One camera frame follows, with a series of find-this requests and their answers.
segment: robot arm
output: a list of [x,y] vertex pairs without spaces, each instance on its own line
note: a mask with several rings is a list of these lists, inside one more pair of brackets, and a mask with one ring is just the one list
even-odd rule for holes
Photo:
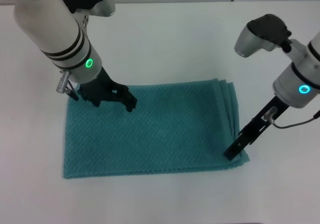
[[78,93],[99,107],[101,101],[122,102],[127,111],[136,106],[128,87],[113,82],[86,33],[86,19],[76,20],[78,12],[110,16],[114,0],[14,0],[14,17],[19,27],[63,73],[57,92],[66,92],[70,81],[80,84]]
[[[242,57],[249,57],[260,49],[272,51],[280,47],[292,63],[274,81],[275,97],[240,131],[239,137],[225,151],[229,160],[252,144],[269,125],[281,128],[274,121],[289,107],[303,108],[320,92],[320,33],[307,46],[295,39],[290,40],[290,36],[291,32],[280,18],[266,14],[250,21],[236,42],[235,51]],[[319,116],[320,111],[300,124]]]

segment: black cable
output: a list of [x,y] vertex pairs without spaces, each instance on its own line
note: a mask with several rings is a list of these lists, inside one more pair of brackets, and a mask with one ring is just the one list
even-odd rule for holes
[[72,84],[71,84],[71,82],[70,82],[70,80],[68,80],[68,84],[70,85],[71,90],[72,90],[74,93],[76,93],[74,87],[72,86]]
[[301,123],[296,123],[296,124],[292,124],[292,125],[288,125],[288,126],[284,126],[284,127],[280,127],[278,126],[277,124],[275,124],[275,121],[273,119],[271,119],[271,124],[274,125],[276,128],[279,128],[279,129],[286,129],[286,128],[292,128],[292,127],[296,127],[296,126],[300,126],[300,125],[303,125],[303,124],[306,124],[306,123],[309,123],[309,122],[312,122],[314,120],[314,118],[311,118],[305,122],[301,122]]

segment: black stripe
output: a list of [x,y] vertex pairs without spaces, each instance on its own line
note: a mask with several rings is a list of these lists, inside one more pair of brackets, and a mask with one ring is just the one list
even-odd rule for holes
[[320,90],[320,86],[317,84],[312,83],[311,81],[307,80],[297,69],[297,67],[295,66],[294,63],[291,63],[291,68],[293,70],[293,72],[295,73],[296,76],[298,76],[299,79],[301,79],[305,84],[311,86],[312,88],[315,89],[319,89]]
[[76,37],[76,40],[75,42],[67,49],[61,51],[61,52],[58,52],[58,53],[47,53],[47,52],[44,52],[42,51],[46,56],[52,56],[52,57],[57,57],[57,56],[61,56],[61,55],[65,55],[69,52],[71,52],[75,47],[76,45],[79,43],[79,40],[80,40],[80,36],[81,36],[81,29],[80,29],[80,26],[78,24],[78,28],[79,28],[79,31],[78,31],[78,36]]
[[51,58],[51,57],[48,57],[48,58],[51,59],[51,60],[54,60],[54,61],[64,61],[64,60],[67,60],[67,59],[70,59],[70,58],[76,56],[80,52],[80,50],[82,49],[82,47],[85,44],[85,39],[86,39],[85,34],[83,33],[82,30],[81,30],[81,33],[82,33],[81,43],[80,43],[80,45],[78,46],[78,48],[74,52],[72,52],[71,54],[69,54],[67,56],[64,56],[62,58]]
[[313,54],[313,56],[320,61],[320,54],[314,49],[314,47],[312,46],[311,42],[308,44],[308,48],[310,50],[310,52]]
[[86,61],[89,59],[90,55],[91,55],[91,43],[89,43],[89,52],[88,52],[88,54],[85,56],[85,58],[82,61],[80,61],[76,65],[71,66],[71,67],[61,67],[61,66],[56,65],[55,63],[54,63],[54,65],[57,66],[61,70],[75,69],[75,68],[80,67],[81,65],[84,65],[86,63]]

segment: teal towel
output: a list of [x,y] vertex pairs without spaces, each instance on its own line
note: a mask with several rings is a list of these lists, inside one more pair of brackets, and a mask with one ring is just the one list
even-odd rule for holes
[[249,161],[245,152],[232,162],[223,155],[239,132],[232,83],[129,88],[138,99],[132,113],[117,102],[95,108],[69,99],[65,178],[225,170]]

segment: white tabletop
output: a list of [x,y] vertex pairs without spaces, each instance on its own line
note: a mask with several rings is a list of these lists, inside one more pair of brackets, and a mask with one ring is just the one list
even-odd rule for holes
[[[119,4],[91,17],[89,38],[123,84],[226,79],[234,82],[242,128],[274,96],[289,65],[281,50],[234,52],[250,20],[280,16],[307,44],[320,30],[320,1]],[[60,74],[0,7],[0,219],[4,224],[315,224],[320,222],[319,121],[269,127],[251,161],[220,172],[62,178],[67,96]],[[279,125],[320,108],[289,109]]]

